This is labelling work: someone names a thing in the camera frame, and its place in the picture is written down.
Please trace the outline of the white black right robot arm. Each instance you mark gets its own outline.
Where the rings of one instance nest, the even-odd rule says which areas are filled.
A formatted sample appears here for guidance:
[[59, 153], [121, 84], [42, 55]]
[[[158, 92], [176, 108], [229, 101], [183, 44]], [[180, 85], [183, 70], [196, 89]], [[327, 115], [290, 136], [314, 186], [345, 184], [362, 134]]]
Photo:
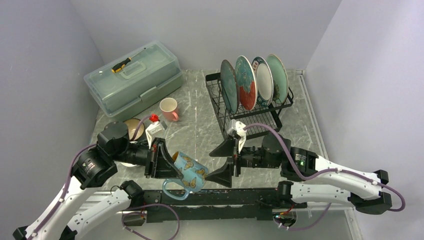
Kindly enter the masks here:
[[335, 203], [353, 207], [358, 212], [381, 215], [392, 207], [392, 197], [382, 191], [389, 182], [384, 170], [363, 172], [335, 164], [315, 152], [288, 146], [294, 165], [308, 177], [301, 179], [291, 165], [278, 139], [268, 133], [260, 147], [244, 146], [238, 149], [239, 141], [228, 136], [209, 155], [226, 157], [226, 163], [210, 172], [206, 180], [232, 187], [232, 177], [239, 176], [242, 168], [280, 169], [284, 178], [277, 185], [275, 200], [277, 207], [305, 205], [307, 202]]

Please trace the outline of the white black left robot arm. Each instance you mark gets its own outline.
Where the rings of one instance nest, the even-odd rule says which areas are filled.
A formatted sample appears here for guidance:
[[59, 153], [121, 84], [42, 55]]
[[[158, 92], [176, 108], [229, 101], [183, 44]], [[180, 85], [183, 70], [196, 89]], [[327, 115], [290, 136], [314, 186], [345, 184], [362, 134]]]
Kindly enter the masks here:
[[14, 239], [79, 240], [117, 212], [140, 214], [153, 207], [153, 202], [145, 200], [144, 190], [133, 180], [126, 180], [104, 200], [79, 212], [86, 200], [117, 173], [118, 162], [143, 166], [148, 178], [180, 178], [182, 173], [174, 167], [165, 140], [155, 137], [165, 129], [164, 122], [152, 120], [144, 131], [146, 140], [135, 141], [125, 123], [107, 124], [96, 142], [73, 158], [66, 182], [53, 201], [32, 224], [18, 227]]

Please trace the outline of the blue mug orange inside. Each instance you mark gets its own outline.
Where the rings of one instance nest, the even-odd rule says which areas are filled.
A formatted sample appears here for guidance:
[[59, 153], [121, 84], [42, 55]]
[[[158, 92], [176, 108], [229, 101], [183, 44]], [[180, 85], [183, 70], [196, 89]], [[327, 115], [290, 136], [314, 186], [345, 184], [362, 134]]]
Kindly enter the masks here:
[[[172, 159], [174, 166], [182, 173], [181, 179], [166, 179], [162, 184], [162, 191], [170, 198], [178, 201], [187, 199], [190, 193], [197, 193], [205, 186], [209, 169], [183, 152], [176, 152]], [[167, 190], [167, 184], [176, 183], [183, 187], [183, 195], [174, 195]]]

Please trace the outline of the red teal rimmed plate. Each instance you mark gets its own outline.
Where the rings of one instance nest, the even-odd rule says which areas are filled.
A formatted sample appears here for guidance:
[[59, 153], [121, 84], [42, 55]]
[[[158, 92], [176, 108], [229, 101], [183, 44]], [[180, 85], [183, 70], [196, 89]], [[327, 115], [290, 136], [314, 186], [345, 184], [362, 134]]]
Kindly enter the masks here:
[[268, 107], [274, 95], [274, 81], [271, 69], [266, 60], [261, 56], [254, 58], [252, 61], [252, 68], [257, 86], [256, 104], [260, 107]]

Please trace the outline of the black wire dish rack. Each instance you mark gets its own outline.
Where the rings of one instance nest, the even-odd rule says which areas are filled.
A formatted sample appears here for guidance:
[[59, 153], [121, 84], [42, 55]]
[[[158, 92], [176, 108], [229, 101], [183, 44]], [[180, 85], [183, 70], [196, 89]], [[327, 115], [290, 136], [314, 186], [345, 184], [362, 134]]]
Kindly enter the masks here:
[[229, 114], [221, 92], [220, 73], [206, 75], [205, 85], [223, 138], [227, 137], [227, 127], [233, 119], [241, 121], [245, 125], [252, 123], [266, 124], [279, 132], [283, 126], [280, 120], [282, 109], [291, 107], [294, 103], [294, 94], [289, 88], [287, 99], [284, 103], [272, 101], [267, 107], [256, 106], [250, 111], [239, 106], [235, 114]]

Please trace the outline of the dark blue speckled plate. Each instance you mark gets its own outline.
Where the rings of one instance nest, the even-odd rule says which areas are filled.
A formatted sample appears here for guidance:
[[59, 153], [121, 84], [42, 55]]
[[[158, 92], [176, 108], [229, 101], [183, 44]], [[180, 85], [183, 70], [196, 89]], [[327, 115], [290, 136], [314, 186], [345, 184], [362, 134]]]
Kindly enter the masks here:
[[238, 111], [240, 104], [239, 90], [235, 77], [235, 70], [227, 59], [221, 62], [220, 79], [223, 102], [227, 112], [233, 115]]

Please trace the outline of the red teal flower plate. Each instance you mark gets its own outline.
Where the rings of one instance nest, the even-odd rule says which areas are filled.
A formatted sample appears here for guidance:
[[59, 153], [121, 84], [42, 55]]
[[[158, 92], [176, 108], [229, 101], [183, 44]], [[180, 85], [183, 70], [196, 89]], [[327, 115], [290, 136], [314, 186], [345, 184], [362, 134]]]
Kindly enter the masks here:
[[235, 79], [239, 89], [239, 100], [245, 110], [251, 111], [257, 102], [257, 81], [250, 61], [240, 55], [235, 63]]

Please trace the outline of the light blue flower plate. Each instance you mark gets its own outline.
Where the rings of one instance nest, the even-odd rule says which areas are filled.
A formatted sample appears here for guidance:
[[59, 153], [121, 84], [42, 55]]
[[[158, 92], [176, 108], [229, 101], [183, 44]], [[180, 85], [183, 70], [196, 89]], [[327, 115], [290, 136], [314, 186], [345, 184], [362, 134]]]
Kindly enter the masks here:
[[285, 66], [275, 54], [266, 57], [273, 79], [273, 100], [277, 104], [284, 104], [288, 97], [289, 83]]

